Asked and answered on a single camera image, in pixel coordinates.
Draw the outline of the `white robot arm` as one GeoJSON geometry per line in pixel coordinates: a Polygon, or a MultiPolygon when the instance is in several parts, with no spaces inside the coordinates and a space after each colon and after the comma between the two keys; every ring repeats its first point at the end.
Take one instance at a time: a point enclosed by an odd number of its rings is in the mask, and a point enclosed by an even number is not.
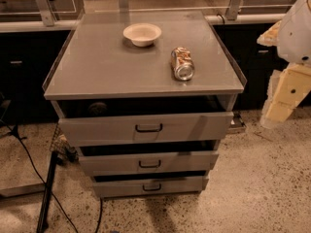
{"type": "Polygon", "coordinates": [[[311,0],[296,0],[285,16],[263,34],[257,43],[277,48],[288,62],[269,79],[260,124],[272,129],[286,121],[311,91],[311,0]]]}

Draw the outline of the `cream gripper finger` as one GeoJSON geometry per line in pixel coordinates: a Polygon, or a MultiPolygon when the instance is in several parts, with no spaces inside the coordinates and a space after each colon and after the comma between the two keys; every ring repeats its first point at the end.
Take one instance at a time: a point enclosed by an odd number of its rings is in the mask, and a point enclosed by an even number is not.
{"type": "Polygon", "coordinates": [[[260,125],[267,129],[272,129],[285,122],[293,113],[295,105],[267,99],[261,111],[260,125]]]}
{"type": "Polygon", "coordinates": [[[277,46],[280,25],[281,21],[274,23],[269,29],[258,37],[257,43],[266,47],[277,46]]]}

